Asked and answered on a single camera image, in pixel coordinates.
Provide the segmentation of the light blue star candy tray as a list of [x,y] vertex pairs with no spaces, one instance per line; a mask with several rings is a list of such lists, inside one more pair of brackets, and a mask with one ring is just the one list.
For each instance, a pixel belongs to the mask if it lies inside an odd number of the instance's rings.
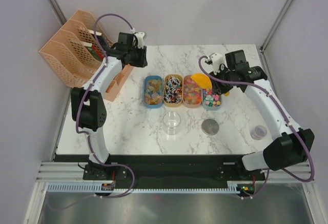
[[221,107],[222,98],[219,94],[214,93],[212,89],[202,90],[202,105],[206,110],[216,111]]

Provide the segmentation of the yellow plastic scoop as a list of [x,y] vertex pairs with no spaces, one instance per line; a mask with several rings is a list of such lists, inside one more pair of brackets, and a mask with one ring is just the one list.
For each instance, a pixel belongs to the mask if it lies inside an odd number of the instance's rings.
[[219,91],[213,87],[211,79],[207,75],[202,73],[195,73],[192,74],[190,78],[202,89],[211,89],[213,92],[219,93]]

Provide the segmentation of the pink gummy tray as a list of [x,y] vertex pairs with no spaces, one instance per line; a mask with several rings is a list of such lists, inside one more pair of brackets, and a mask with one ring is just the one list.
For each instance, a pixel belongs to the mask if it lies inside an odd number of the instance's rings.
[[187,108],[197,108],[202,103],[202,88],[186,75],[183,78],[183,99],[182,103]]

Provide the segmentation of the tan lollipop tray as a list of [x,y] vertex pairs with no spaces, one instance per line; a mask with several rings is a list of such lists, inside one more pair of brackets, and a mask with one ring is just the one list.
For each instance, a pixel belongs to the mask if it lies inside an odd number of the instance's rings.
[[183,79],[178,74],[169,74],[164,78],[163,103],[168,107],[178,107],[182,104]]

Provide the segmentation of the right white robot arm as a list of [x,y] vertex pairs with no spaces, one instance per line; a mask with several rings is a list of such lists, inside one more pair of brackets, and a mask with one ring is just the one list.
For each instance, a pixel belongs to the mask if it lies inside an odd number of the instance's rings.
[[241,158],[241,163],[234,168],[239,179],[248,179],[253,170],[277,171],[308,159],[314,133],[311,129],[302,129],[290,117],[260,66],[251,67],[243,50],[225,55],[212,53],[205,62],[213,67],[210,72],[213,89],[226,94],[233,87],[240,88],[257,107],[273,140],[261,152]]

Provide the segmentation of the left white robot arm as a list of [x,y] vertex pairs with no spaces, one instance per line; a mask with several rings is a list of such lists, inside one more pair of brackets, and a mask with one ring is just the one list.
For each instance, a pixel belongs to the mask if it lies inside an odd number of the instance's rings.
[[125,66],[147,66],[144,32],[120,33],[94,75],[81,87],[71,90],[71,113],[78,134],[85,134],[89,159],[84,180],[108,180],[115,171],[110,165],[110,153],[104,139],[103,126],[107,118],[104,96],[114,78]]

